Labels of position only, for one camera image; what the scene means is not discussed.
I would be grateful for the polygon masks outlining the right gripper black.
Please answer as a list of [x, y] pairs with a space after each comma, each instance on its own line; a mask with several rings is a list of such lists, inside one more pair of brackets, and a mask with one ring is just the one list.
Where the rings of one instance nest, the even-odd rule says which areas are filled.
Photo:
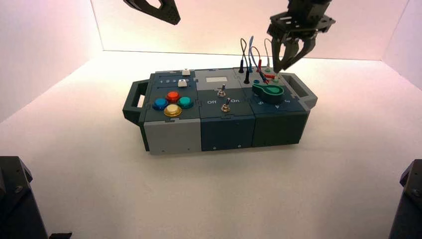
[[[330, 0], [290, 0], [287, 11], [270, 17], [267, 33], [273, 37], [271, 47], [275, 72], [288, 69], [310, 53], [316, 45], [314, 34], [325, 33], [336, 23], [325, 14], [330, 3]], [[300, 51], [299, 40], [303, 42]], [[282, 45], [285, 51], [280, 58]]]

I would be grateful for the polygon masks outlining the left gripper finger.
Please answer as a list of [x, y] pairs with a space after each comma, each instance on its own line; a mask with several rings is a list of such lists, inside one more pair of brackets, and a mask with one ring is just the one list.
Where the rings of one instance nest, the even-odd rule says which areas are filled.
[[124, 0], [124, 2], [132, 9], [159, 19], [159, 8], [161, 7], [161, 3], [159, 7], [155, 7], [146, 0]]
[[178, 24], [181, 20], [174, 0], [161, 0], [159, 8], [159, 19], [170, 24]]

